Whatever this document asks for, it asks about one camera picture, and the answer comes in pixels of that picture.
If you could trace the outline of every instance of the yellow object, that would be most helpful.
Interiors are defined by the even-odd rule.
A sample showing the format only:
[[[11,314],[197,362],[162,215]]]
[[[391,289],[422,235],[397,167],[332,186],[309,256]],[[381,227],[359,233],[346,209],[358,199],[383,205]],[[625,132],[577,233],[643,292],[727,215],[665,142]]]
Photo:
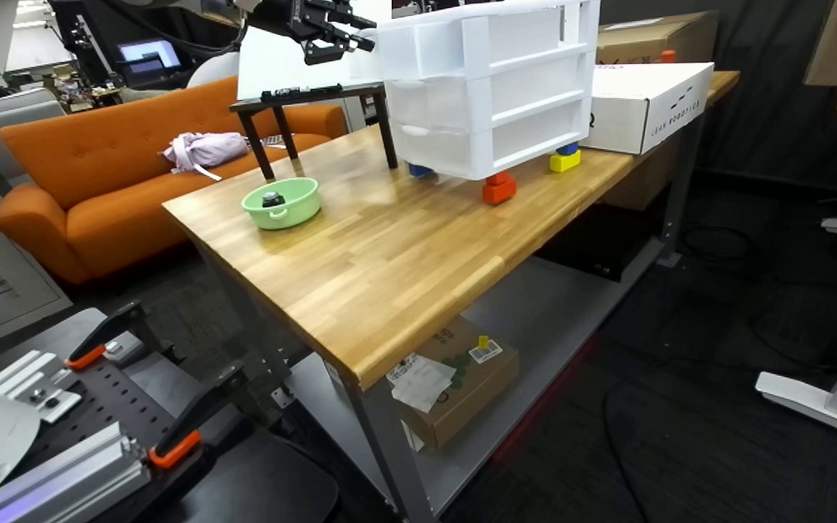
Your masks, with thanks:
[[[582,161],[583,161],[583,151],[576,151],[576,154],[553,154],[550,161],[545,161],[545,167],[550,167],[553,173],[563,173],[563,170],[577,167]]]

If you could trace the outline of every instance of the lower shelf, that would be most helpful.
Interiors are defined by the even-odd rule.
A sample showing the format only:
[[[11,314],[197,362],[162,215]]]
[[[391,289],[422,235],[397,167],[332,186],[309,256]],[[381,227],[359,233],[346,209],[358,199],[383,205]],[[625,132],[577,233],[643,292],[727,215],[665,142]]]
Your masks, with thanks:
[[[482,462],[496,449],[508,429],[527,416],[538,394],[559,376],[567,359],[588,341],[599,321],[615,307],[627,286],[659,256],[659,240],[649,240],[621,282],[588,275],[544,257],[524,260],[508,279],[464,311],[470,321],[490,330],[495,339],[513,344],[521,373],[458,439],[445,449],[416,452],[429,507],[439,513],[470,481]],[[349,452],[364,477],[387,497],[390,488],[367,445],[367,434],[323,359],[298,359],[287,389],[323,424],[323,429]]]

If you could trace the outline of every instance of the black metal stand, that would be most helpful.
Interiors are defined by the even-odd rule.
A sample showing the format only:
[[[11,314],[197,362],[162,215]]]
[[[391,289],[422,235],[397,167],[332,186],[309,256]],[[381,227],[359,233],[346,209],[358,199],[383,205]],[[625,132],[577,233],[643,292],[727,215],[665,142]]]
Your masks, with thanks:
[[[319,89],[282,89],[282,92],[262,92],[262,102],[240,102],[240,105],[232,105],[232,109],[237,112],[240,118],[240,128],[250,138],[250,151],[255,157],[255,161],[262,166],[265,176],[268,180],[275,180],[272,176],[272,167],[269,167],[269,160],[268,160],[268,151],[262,144],[262,137],[253,124],[253,116],[259,109],[272,109],[275,116],[275,124],[278,124],[278,137],[284,142],[284,151],[291,154],[291,160],[298,157],[297,151],[297,142],[293,142],[293,132],[291,132],[291,124],[284,118],[284,105],[301,105],[301,102],[323,102],[323,99],[343,99],[343,96],[375,96],[375,105],[377,105],[377,122],[381,122],[381,132],[383,132],[383,151],[387,151],[387,166],[396,167],[397,166],[397,157],[396,157],[396,144],[391,144],[391,129],[390,129],[390,112],[387,112],[387,89],[383,84],[364,84],[364,87],[319,87]]]

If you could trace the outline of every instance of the computer screen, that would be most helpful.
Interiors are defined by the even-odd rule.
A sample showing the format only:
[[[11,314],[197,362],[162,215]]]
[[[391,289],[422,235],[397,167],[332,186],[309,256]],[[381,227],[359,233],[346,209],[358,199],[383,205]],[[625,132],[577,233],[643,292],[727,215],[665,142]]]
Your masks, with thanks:
[[[118,44],[118,52],[124,57],[124,67],[140,74],[140,73],[159,73],[159,70],[178,70],[179,55],[168,39],[133,39],[133,44]]]

